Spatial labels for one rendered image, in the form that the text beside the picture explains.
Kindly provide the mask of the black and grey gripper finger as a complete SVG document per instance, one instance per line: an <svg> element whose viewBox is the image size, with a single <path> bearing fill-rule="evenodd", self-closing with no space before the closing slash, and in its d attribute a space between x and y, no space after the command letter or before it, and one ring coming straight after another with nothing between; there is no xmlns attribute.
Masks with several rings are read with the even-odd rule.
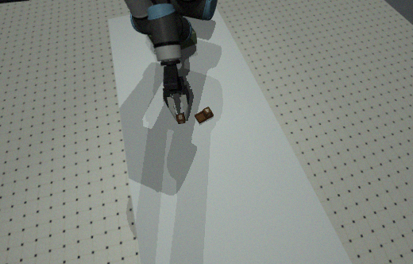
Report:
<svg viewBox="0 0 413 264"><path fill-rule="evenodd" d="M164 101L166 103L166 105L168 106L168 109L171 111L172 116L174 117L174 119L177 121L177 117L176 117L176 113L175 113L175 108L174 108L174 98L172 98L172 95L168 94L164 88L163 88L163 97L164 97Z"/></svg>
<svg viewBox="0 0 413 264"><path fill-rule="evenodd" d="M187 89L187 85L184 85L183 94L181 93L180 101L183 103L183 110L184 110L184 118L187 119L187 112L188 112L188 104L189 104L189 90Z"/></svg>

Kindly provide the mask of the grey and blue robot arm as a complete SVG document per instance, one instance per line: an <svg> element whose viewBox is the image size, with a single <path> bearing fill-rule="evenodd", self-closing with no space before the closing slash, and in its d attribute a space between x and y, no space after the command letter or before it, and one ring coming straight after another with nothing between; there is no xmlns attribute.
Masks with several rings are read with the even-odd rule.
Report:
<svg viewBox="0 0 413 264"><path fill-rule="evenodd" d="M188 41L192 35L191 23L185 17L209 21L218 0L124 1L132 14L133 28L152 36L157 61L164 62L182 58L180 43ZM177 66L164 66L164 90L178 88Z"/></svg>

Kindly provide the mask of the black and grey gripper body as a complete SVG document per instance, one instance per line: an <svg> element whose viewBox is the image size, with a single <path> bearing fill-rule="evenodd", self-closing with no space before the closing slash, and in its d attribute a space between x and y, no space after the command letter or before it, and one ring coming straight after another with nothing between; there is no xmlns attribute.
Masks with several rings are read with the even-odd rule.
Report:
<svg viewBox="0 0 413 264"><path fill-rule="evenodd" d="M165 65L172 66L172 65L176 65L175 63L180 64L180 60L170 60L170 61L160 62L161 66L165 66ZM184 80L183 78L180 78L179 75L178 75L178 85L179 85L178 89L165 90L165 91L172 96L173 94L177 94L177 93L181 95L181 92L184 91Z"/></svg>

